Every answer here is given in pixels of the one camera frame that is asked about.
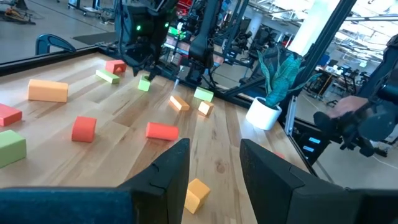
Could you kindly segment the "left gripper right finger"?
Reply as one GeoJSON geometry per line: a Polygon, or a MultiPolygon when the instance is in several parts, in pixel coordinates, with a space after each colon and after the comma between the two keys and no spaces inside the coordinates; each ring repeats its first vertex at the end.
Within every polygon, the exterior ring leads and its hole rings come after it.
{"type": "Polygon", "coordinates": [[[258,223],[397,223],[397,191],[348,189],[311,175],[250,139],[239,152],[258,223]]]}

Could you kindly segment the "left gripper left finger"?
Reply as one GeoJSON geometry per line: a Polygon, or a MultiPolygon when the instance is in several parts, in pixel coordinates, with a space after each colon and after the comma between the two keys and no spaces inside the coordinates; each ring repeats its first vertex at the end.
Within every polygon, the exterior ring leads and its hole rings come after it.
{"type": "Polygon", "coordinates": [[[184,138],[117,187],[1,189],[1,223],[180,223],[190,140],[184,138]]]}

